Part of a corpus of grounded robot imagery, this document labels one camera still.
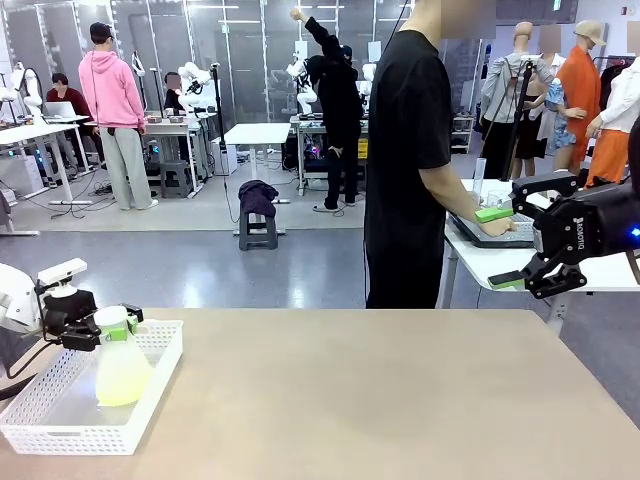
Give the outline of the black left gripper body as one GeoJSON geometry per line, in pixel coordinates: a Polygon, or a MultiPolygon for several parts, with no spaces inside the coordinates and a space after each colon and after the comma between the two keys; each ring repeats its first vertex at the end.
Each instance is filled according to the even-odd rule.
{"type": "Polygon", "coordinates": [[[44,298],[45,326],[64,326],[80,321],[97,310],[94,295],[87,290],[77,290],[65,297],[49,295],[44,298]]]}

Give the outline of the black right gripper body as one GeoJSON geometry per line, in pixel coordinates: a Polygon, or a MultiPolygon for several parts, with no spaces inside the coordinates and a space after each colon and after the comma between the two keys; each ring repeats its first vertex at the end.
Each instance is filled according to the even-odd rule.
{"type": "Polygon", "coordinates": [[[639,194],[608,184],[555,201],[536,218],[538,256],[560,264],[639,249],[639,194]]]}

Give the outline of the person's right hand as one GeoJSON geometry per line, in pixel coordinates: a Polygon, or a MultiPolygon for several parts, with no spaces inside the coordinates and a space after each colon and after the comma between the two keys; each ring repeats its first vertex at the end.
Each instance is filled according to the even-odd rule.
{"type": "Polygon", "coordinates": [[[490,237],[498,237],[517,230],[517,225],[511,218],[500,218],[486,223],[480,223],[479,227],[490,237]]]}

